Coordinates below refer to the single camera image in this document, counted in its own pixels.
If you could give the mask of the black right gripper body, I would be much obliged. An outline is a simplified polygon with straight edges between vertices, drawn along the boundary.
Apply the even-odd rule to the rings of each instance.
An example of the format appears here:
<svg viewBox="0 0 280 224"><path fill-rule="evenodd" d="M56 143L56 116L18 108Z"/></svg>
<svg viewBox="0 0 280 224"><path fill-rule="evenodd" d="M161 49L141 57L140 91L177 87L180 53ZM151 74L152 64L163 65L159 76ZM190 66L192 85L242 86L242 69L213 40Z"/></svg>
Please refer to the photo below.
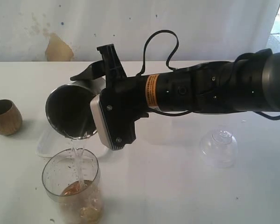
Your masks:
<svg viewBox="0 0 280 224"><path fill-rule="evenodd" d="M149 117L145 97L147 77L128 77L113 44L97 47L97 50L102 56L101 72L106 80L101 102L112 105L116 110L116 120L123 117L137 121Z"/></svg>

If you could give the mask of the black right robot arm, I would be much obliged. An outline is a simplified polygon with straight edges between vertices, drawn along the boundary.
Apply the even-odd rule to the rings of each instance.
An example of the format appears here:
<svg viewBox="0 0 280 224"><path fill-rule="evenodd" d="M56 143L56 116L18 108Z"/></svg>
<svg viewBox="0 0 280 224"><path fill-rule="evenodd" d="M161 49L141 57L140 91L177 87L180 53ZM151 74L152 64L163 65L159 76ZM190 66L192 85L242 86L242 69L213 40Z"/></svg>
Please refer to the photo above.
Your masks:
<svg viewBox="0 0 280 224"><path fill-rule="evenodd" d="M242 54L233 62L213 61L134 77L126 75L113 45L98 50L102 60L71 80L105 77L102 103L133 121L151 112L165 116L254 112L280 120L280 53L271 49Z"/></svg>

